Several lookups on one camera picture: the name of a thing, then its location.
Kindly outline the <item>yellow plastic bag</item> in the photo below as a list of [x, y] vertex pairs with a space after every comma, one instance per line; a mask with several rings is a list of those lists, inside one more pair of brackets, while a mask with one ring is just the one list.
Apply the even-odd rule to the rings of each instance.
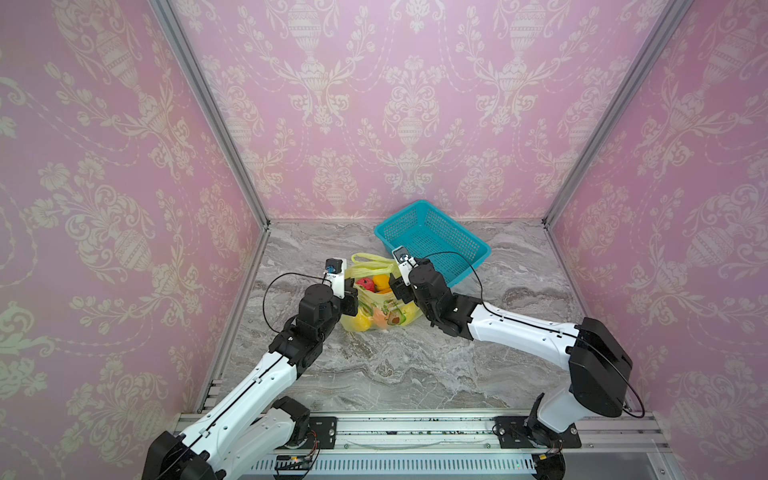
[[[400, 277], [394, 259], [375, 254], [356, 253], [351, 257], [351, 266], [346, 270], [345, 278], [358, 279], [375, 275], [394, 274]], [[343, 315], [341, 324], [347, 332], [365, 332], [368, 330], [386, 330], [391, 327], [404, 327], [423, 316], [414, 304], [398, 301], [392, 291], [386, 293], [369, 292], [356, 285], [358, 289], [359, 309], [355, 317]]]

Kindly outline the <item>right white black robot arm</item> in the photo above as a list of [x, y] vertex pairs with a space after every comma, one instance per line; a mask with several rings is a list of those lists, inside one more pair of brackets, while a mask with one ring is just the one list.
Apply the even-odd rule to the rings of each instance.
[[632, 360], [601, 321], [550, 322], [492, 307], [481, 297], [453, 292], [430, 259], [407, 253], [395, 258], [400, 275], [390, 280], [393, 293], [415, 304], [431, 326], [451, 337], [525, 352], [568, 373], [568, 381], [536, 398], [524, 421], [534, 442], [553, 443], [585, 417], [625, 412]]

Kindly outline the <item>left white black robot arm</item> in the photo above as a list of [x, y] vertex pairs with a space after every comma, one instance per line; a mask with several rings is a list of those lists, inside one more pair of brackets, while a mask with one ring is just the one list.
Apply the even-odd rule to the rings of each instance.
[[272, 451], [302, 444], [310, 412], [284, 392], [321, 355], [342, 316], [357, 310], [357, 290], [343, 275], [309, 286], [248, 376], [181, 433], [151, 443], [143, 478], [239, 479]]

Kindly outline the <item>pink red fruit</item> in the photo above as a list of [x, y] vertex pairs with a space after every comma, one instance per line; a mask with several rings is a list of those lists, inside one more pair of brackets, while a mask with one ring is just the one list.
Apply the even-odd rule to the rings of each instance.
[[375, 282], [373, 281], [372, 278], [364, 277], [364, 278], [358, 279], [356, 281], [356, 285], [369, 292], [373, 292], [373, 293], [377, 292]]

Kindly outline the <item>teal plastic basket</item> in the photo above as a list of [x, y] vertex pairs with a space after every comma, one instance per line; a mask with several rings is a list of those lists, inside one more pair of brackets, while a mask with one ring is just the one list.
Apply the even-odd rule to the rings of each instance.
[[374, 228], [392, 252], [404, 247], [417, 258], [429, 258], [449, 287], [455, 287], [491, 254], [491, 247], [426, 200], [417, 200]]

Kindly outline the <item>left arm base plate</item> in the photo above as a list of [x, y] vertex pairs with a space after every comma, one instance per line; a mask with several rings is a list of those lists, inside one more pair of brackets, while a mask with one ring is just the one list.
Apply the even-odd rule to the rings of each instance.
[[286, 443], [288, 449], [334, 449], [338, 432], [336, 416], [310, 416], [300, 420]]

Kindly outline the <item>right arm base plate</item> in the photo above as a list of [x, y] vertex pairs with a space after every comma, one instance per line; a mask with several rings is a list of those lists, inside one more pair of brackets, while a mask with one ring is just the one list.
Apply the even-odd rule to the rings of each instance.
[[552, 433], [543, 427], [531, 429], [526, 416], [497, 416], [493, 418], [492, 433], [501, 449], [579, 449], [582, 441], [574, 425], [563, 433]]

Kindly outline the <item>left corner aluminium post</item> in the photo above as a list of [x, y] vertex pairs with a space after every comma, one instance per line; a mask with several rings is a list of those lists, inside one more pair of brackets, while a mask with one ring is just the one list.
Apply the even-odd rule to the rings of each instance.
[[218, 107], [212, 89], [205, 78], [204, 69], [184, 32], [172, 2], [168, 0], [149, 0], [148, 3], [189, 83], [191, 92], [205, 116], [213, 137], [217, 141], [227, 164], [234, 174], [246, 203], [260, 228], [264, 231], [268, 230], [270, 220], [267, 217], [266, 209], [256, 192], [237, 144], [225, 123], [222, 111]]

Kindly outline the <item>corner aluminium post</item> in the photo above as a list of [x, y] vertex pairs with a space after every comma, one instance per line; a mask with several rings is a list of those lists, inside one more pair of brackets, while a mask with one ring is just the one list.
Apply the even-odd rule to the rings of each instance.
[[227, 164], [234, 174], [246, 203], [260, 228], [264, 231], [268, 230], [270, 220], [267, 217], [266, 209], [256, 192], [237, 144], [225, 123], [222, 111], [218, 107], [212, 89], [205, 78], [204, 69], [184, 32], [172, 2], [168, 0], [149, 0], [148, 3], [189, 83], [191, 92], [205, 116], [213, 137], [217, 141]]
[[630, 64], [624, 79], [619, 84], [616, 93], [608, 103], [580, 155], [566, 176], [553, 203], [542, 219], [543, 228], [548, 233], [553, 231], [557, 219], [564, 212], [572, 195], [586, 175], [591, 162], [596, 158], [603, 144], [608, 140], [611, 132], [629, 107], [646, 77], [650, 74], [663, 49], [692, 4], [691, 0], [666, 2], [656, 23]]

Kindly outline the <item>right corner aluminium post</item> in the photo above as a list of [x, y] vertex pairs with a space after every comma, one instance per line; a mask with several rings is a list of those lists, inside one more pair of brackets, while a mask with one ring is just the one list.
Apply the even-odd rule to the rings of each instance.
[[691, 0], [666, 2], [656, 23], [630, 64], [624, 79], [619, 84], [616, 93], [608, 103], [580, 155], [566, 176], [553, 203], [542, 219], [543, 228], [548, 233], [553, 231], [557, 219], [564, 212], [572, 195], [586, 175], [591, 162], [596, 158], [603, 144], [608, 140], [611, 132], [629, 107], [646, 77], [650, 74], [663, 49], [692, 4]]

